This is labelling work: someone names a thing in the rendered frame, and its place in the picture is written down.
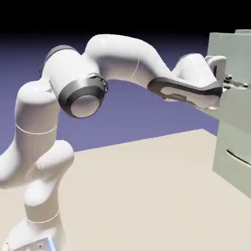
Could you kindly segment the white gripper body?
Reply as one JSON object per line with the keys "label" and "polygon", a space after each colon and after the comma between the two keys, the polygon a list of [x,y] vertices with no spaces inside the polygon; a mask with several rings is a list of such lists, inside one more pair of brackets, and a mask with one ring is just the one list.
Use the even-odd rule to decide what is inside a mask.
{"label": "white gripper body", "polygon": [[205,60],[220,87],[223,87],[226,75],[226,57],[222,55],[208,55],[205,57]]}

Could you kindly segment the pale green cabinet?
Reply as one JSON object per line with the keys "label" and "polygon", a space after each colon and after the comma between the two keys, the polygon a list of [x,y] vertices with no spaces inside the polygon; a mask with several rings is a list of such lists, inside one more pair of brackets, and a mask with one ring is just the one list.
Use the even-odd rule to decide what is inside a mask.
{"label": "pale green cabinet", "polygon": [[[236,31],[235,31],[235,33],[236,32],[240,32],[240,33],[251,33],[251,29],[237,29]],[[216,110],[205,110],[204,112],[206,113],[206,114],[208,114],[208,115],[210,115],[210,116],[212,116],[212,117],[214,117],[214,118],[216,118],[216,119],[218,119],[219,120],[219,118],[217,117],[217,111],[219,110],[219,108],[218,109],[216,109]]]}

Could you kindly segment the pale green small drawer front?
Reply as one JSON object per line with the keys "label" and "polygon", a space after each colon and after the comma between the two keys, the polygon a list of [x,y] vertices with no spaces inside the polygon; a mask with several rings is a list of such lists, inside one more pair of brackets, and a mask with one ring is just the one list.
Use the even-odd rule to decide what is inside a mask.
{"label": "pale green small drawer front", "polygon": [[207,54],[225,56],[225,73],[233,81],[251,85],[251,33],[212,32]]}

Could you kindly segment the pale green large drawer front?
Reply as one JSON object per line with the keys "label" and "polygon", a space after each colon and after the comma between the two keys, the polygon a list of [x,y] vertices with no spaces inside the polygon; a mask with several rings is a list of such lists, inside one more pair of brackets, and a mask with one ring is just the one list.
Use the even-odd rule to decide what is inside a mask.
{"label": "pale green large drawer front", "polygon": [[251,199],[251,89],[230,89],[224,93],[217,111],[219,127],[212,170]]}

